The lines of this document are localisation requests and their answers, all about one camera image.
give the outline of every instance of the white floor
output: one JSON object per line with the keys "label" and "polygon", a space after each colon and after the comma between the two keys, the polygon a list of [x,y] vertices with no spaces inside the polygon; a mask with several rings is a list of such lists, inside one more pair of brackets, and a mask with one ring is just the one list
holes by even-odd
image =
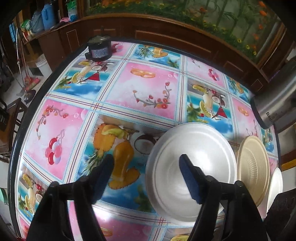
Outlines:
{"label": "white floor", "polygon": [[[24,70],[22,70],[22,75],[23,77],[25,77]],[[31,76],[38,77],[40,79],[40,82],[33,88],[34,90],[36,90],[36,92],[39,91],[39,89],[41,88],[45,80],[48,78],[48,76],[45,76],[45,77],[33,76],[32,74]],[[11,86],[7,90],[7,92],[0,94],[2,100],[4,100],[7,105],[19,98],[17,94],[22,90],[22,87],[19,85],[17,81],[21,85],[23,85],[20,73],[15,74],[15,80],[11,83]],[[21,99],[22,99],[22,102],[25,104],[24,95],[21,97]],[[23,113],[19,113],[18,119],[20,120],[22,116],[23,116]],[[0,161],[0,187],[2,188],[7,188],[7,175],[8,175],[8,164]],[[2,216],[2,218],[6,223],[12,224],[8,205],[5,205],[2,202],[0,202],[0,215]]]}

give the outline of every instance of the blue pitcher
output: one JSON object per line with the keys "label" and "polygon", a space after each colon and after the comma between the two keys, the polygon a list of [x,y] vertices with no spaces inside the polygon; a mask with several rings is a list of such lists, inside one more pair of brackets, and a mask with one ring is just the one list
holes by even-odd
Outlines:
{"label": "blue pitcher", "polygon": [[54,16],[54,7],[52,4],[45,4],[41,11],[44,29],[48,30],[55,26],[57,21]]}

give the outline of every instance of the wooden chair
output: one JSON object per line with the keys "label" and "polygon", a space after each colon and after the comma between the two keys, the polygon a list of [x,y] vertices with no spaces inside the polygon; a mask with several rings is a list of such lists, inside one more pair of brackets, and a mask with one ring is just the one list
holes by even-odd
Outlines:
{"label": "wooden chair", "polygon": [[27,107],[22,102],[21,98],[16,99],[7,106],[7,112],[9,113],[9,120],[5,131],[0,130],[0,161],[9,162],[12,144],[13,144],[13,134],[17,133],[15,126],[20,126],[22,119],[19,120],[17,115],[27,111]]}

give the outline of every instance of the table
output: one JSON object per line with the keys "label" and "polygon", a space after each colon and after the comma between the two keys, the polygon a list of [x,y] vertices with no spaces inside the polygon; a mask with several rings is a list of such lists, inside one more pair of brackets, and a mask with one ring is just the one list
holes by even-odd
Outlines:
{"label": "table", "polygon": [[[9,201],[16,231],[26,237],[52,181],[87,175],[110,153],[113,174],[94,212],[107,240],[170,241],[192,227],[159,216],[145,190],[145,164],[157,140],[185,122],[217,129],[234,152],[248,135],[278,166],[277,134],[263,130],[250,108],[252,93],[197,57],[150,43],[113,41],[113,55],[88,61],[82,46],[46,81],[18,132],[10,164]],[[81,240],[68,202],[75,240]],[[217,225],[223,220],[218,215]]]}

